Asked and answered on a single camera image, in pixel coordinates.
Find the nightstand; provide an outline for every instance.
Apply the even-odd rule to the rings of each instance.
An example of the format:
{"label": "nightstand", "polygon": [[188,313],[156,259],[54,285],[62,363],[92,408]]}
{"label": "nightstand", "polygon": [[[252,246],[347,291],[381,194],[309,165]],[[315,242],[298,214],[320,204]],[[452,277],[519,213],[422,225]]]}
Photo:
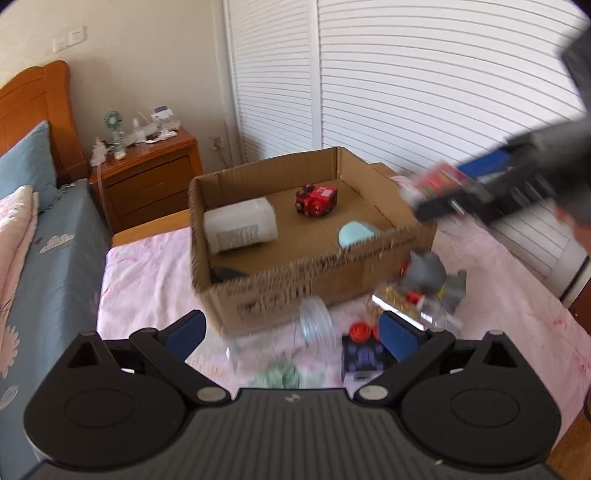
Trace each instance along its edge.
{"label": "nightstand", "polygon": [[[184,129],[174,138],[128,148],[123,160],[109,154],[100,167],[115,232],[187,209],[189,183],[203,173],[197,140]],[[100,204],[96,173],[93,168],[90,185]]]}

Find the human hand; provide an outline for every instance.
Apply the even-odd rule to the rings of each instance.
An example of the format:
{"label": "human hand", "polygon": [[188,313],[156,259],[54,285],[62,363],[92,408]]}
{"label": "human hand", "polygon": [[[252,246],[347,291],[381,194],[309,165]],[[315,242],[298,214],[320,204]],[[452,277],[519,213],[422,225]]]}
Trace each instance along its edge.
{"label": "human hand", "polygon": [[574,239],[583,247],[588,255],[591,255],[591,225],[578,223],[561,206],[556,207],[556,218],[558,220],[568,221],[573,225]]}

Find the red toy car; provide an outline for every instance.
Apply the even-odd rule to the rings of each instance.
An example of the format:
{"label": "red toy car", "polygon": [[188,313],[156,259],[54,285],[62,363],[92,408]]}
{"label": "red toy car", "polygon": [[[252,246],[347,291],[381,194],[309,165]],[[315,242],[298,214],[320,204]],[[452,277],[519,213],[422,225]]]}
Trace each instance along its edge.
{"label": "red toy car", "polygon": [[306,216],[323,216],[335,208],[336,196],[335,187],[327,185],[316,187],[309,183],[295,193],[295,209]]}

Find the white closet door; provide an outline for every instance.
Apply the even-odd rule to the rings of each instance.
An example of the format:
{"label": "white closet door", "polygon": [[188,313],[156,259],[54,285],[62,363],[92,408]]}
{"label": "white closet door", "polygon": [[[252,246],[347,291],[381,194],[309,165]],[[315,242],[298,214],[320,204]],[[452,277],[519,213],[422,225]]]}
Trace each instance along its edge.
{"label": "white closet door", "polygon": [[230,56],[246,161],[310,150],[307,0],[227,0]]}
{"label": "white closet door", "polygon": [[[323,144],[421,173],[583,115],[556,54],[584,19],[564,0],[319,0]],[[556,295],[584,260],[548,205],[491,231]]]}

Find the pink bedsheet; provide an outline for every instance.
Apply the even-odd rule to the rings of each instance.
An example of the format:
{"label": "pink bedsheet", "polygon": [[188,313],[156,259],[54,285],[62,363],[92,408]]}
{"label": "pink bedsheet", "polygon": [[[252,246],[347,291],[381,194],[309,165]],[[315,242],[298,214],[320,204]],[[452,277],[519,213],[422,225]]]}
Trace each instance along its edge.
{"label": "pink bedsheet", "polygon": [[[433,250],[448,271],[467,271],[467,295],[456,312],[464,322],[462,337],[480,339],[491,329],[505,331],[560,407],[562,436],[579,413],[591,382],[589,335],[505,247],[475,223],[446,222]],[[347,331],[362,315],[365,301],[332,308],[336,330]],[[98,317],[104,339],[127,338],[146,326],[163,329],[198,308],[190,281],[188,228],[109,251]],[[328,365],[305,356],[293,361],[302,387],[342,386],[338,357]],[[233,371],[226,344],[212,329],[187,363],[232,394],[240,387],[260,386],[257,376]],[[346,386],[350,391],[358,387]]]}

